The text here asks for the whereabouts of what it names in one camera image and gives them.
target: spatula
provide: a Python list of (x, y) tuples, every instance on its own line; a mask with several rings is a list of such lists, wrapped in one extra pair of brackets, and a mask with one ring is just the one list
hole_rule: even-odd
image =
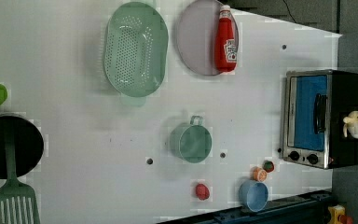
[(17, 179), (13, 120), (3, 121), (7, 182), (0, 188), (0, 223), (40, 224), (34, 189)]

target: yellow toy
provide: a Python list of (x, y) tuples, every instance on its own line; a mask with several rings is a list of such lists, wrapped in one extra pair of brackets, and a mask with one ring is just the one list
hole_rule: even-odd
[(344, 118), (344, 123), (344, 136), (348, 137), (349, 132), (352, 137), (358, 138), (358, 111), (352, 111)]

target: toaster oven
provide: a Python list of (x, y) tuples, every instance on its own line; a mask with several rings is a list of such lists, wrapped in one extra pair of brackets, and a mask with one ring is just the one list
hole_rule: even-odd
[(323, 169), (357, 165), (358, 139), (343, 134), (352, 111), (358, 111), (358, 74), (288, 72), (283, 159)]

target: blue bowl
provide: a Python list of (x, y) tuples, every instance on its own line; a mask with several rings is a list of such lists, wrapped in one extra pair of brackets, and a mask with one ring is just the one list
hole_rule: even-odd
[(240, 201), (252, 212), (258, 212), (266, 206), (269, 198), (267, 186), (254, 180), (246, 180), (240, 187)]

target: green mug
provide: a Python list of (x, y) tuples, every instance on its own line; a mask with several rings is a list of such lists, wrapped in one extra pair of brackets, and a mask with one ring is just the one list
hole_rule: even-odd
[(183, 123), (172, 131), (170, 145), (175, 156), (191, 163), (204, 161), (208, 157), (212, 137), (202, 122), (203, 117), (193, 116), (189, 124)]

